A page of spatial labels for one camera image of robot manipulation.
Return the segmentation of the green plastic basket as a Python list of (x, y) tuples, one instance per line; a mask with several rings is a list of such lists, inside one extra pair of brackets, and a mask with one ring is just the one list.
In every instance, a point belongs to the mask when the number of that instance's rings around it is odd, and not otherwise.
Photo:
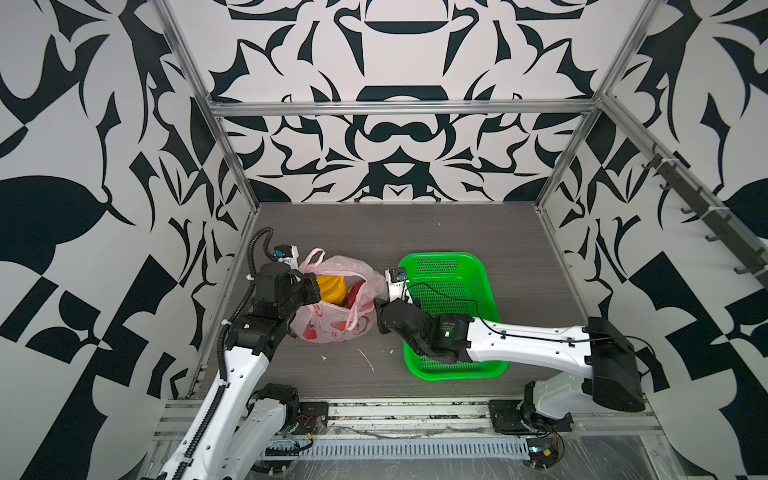
[[(400, 260), (409, 292), (432, 316), (468, 314), (487, 322), (500, 321), (486, 269), (477, 257), (463, 252), (412, 253)], [(403, 346), (405, 365), (423, 381), (494, 379), (508, 368), (503, 361), (441, 364)]]

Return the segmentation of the pink knotted plastic bag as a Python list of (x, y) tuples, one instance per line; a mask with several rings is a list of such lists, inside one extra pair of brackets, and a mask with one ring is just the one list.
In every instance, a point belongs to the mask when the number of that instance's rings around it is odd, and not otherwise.
[(377, 316), (375, 302), (388, 298), (385, 277), (362, 260), (346, 256), (328, 257), (321, 248), (313, 249), (299, 265), (302, 273), (358, 277), (364, 281), (350, 309), (324, 302), (301, 307), (290, 325), (290, 332), (309, 343), (325, 344), (359, 338), (373, 329)]

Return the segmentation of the yellow banana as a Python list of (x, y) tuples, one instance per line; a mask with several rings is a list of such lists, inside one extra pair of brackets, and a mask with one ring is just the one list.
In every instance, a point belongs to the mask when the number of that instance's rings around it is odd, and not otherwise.
[(316, 278), (324, 302), (350, 309), (364, 281), (358, 277), (321, 275)]

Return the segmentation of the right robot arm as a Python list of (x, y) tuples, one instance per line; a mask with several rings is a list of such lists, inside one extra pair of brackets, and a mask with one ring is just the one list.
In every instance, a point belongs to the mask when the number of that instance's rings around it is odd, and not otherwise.
[(488, 322), (479, 315), (431, 316), (413, 301), (378, 305), (378, 327), (415, 354), (444, 365), (501, 361), (552, 369), (556, 376), (526, 385), (523, 400), (497, 421), (504, 433), (552, 432), (572, 413), (645, 409), (633, 345), (609, 321), (538, 328)]

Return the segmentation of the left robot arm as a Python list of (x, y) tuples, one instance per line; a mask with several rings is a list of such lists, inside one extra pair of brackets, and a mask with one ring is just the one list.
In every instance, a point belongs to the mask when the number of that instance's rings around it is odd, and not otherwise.
[(244, 479), (272, 437), (298, 412), (295, 388), (256, 386), (290, 323), (321, 295), (313, 274), (294, 261), (252, 268), (249, 287), (216, 341), (218, 377), (158, 479)]

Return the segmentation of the small electronics board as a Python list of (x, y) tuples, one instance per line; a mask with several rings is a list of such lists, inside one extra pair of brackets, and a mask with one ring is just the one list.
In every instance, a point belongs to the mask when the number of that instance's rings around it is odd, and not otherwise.
[(549, 470), (563, 459), (565, 449), (565, 440), (559, 436), (527, 438), (524, 463), (535, 470)]

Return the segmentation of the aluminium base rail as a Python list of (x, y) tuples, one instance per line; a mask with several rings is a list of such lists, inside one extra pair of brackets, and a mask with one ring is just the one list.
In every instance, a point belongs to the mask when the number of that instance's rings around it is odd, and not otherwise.
[[(489, 433), (490, 399), (384, 398), (327, 399), (326, 411), (302, 414), (300, 422), (315, 433), (360, 436), (426, 435), (432, 433)], [(662, 432), (650, 410), (641, 413), (587, 411), (571, 414), (571, 428), (581, 435), (647, 435)]]

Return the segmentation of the aluminium frame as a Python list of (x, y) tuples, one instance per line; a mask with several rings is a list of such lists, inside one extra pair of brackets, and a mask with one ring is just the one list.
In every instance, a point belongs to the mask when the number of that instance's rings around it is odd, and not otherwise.
[(278, 244), (485, 266), (500, 324), (610, 321), (669, 419), (767, 405), (767, 290), (642, 166), (767, 246), (763, 1), (161, 1)]

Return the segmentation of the black wall hook rail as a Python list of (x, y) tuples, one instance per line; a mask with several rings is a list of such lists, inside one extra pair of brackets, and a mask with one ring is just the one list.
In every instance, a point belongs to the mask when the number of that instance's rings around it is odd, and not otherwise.
[(722, 243), (740, 262), (734, 268), (737, 275), (754, 277), (767, 289), (767, 246), (677, 158), (663, 158), (653, 151), (651, 159), (642, 166), (661, 176), (662, 191), (674, 191), (686, 204), (683, 215), (702, 221), (710, 231), (705, 239)]

